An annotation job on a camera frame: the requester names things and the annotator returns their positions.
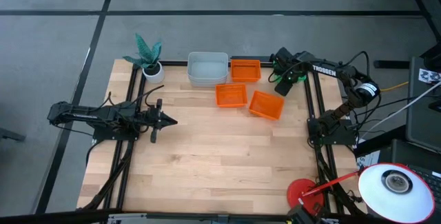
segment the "green leaves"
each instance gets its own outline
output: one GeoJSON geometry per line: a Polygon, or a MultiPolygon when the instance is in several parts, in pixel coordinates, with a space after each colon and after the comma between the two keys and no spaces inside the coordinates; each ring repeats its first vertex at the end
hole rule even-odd
{"type": "Polygon", "coordinates": [[[135,37],[136,37],[136,44],[138,46],[139,54],[142,57],[144,57],[144,59],[151,59],[152,51],[147,46],[144,39],[139,34],[135,34],[135,37]]]}
{"type": "Polygon", "coordinates": [[[139,67],[143,66],[143,60],[142,59],[135,59],[135,58],[132,58],[130,56],[123,56],[123,59],[125,59],[126,61],[128,61],[130,63],[133,63],[133,64],[135,64],[135,65],[137,65],[139,67]]]}
{"type": "Polygon", "coordinates": [[[135,34],[136,37],[136,45],[138,46],[140,59],[134,59],[130,56],[124,56],[123,58],[126,61],[137,64],[142,68],[151,68],[158,63],[159,55],[161,54],[162,43],[157,42],[153,45],[153,48],[150,49],[148,45],[145,43],[144,39],[139,35],[135,34]]]}
{"type": "Polygon", "coordinates": [[[162,48],[161,42],[157,42],[156,44],[153,45],[152,48],[153,59],[159,58],[159,55],[161,54],[161,48],[162,48]]]}

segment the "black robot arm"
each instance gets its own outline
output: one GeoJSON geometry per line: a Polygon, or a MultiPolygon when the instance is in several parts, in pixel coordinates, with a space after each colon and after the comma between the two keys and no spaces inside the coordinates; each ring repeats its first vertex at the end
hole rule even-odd
{"type": "Polygon", "coordinates": [[[311,140],[323,139],[323,143],[337,144],[349,138],[347,145],[355,143],[353,130],[345,127],[350,122],[341,118],[356,108],[367,106],[380,94],[378,85],[368,75],[352,65],[317,59],[309,52],[292,55],[286,48],[272,54],[270,61],[273,61],[274,74],[279,80],[275,91],[283,96],[287,95],[293,83],[308,72],[318,72],[340,80],[348,99],[335,110],[326,111],[320,118],[308,120],[309,135],[311,140]],[[329,137],[336,132],[337,137],[329,137]]]}
{"type": "Polygon", "coordinates": [[[94,128],[93,138],[102,140],[136,140],[139,134],[153,128],[150,141],[156,142],[157,130],[178,122],[161,111],[162,99],[156,105],[148,105],[140,111],[136,101],[125,101],[115,105],[98,108],[72,105],[66,102],[55,103],[48,115],[49,123],[55,126],[71,121],[83,121],[94,128]]]}

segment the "red lamp base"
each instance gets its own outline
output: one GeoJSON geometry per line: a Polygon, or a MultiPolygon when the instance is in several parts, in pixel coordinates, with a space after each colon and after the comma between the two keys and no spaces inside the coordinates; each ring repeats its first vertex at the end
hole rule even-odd
{"type": "MultiPolygon", "coordinates": [[[[294,206],[297,206],[300,203],[298,199],[301,198],[302,194],[312,190],[316,187],[316,183],[309,179],[297,179],[293,181],[287,191],[287,200],[288,204],[291,208],[294,206]]],[[[317,214],[317,211],[314,210],[314,205],[316,203],[320,204],[321,206],[324,205],[325,199],[323,197],[323,193],[317,193],[312,194],[309,196],[305,196],[301,198],[301,201],[303,202],[303,207],[310,213],[310,214],[317,214]]]]}

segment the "lamp arm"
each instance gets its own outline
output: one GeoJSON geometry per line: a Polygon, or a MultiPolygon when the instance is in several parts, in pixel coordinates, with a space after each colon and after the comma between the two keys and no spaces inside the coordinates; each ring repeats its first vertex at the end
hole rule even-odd
{"type": "Polygon", "coordinates": [[[303,193],[302,197],[309,196],[311,194],[315,194],[315,193],[321,192],[322,190],[326,189],[327,187],[335,185],[336,183],[339,183],[339,182],[341,182],[343,180],[346,180],[346,179],[348,179],[350,177],[353,177],[355,175],[358,175],[358,171],[349,173],[347,175],[339,177],[338,179],[334,179],[332,181],[329,181],[329,182],[325,183],[324,185],[320,185],[318,187],[315,187],[314,189],[312,189],[312,190],[310,190],[308,192],[303,193]]]}

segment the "table leg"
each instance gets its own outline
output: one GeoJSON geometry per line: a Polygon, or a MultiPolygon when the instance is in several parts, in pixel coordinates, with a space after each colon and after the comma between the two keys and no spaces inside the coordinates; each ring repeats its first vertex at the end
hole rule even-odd
{"type": "Polygon", "coordinates": [[[375,138],[359,143],[357,148],[353,150],[353,154],[356,158],[368,155],[371,152],[390,146],[393,139],[406,140],[406,125],[402,125],[401,127],[378,135],[375,138]]]}

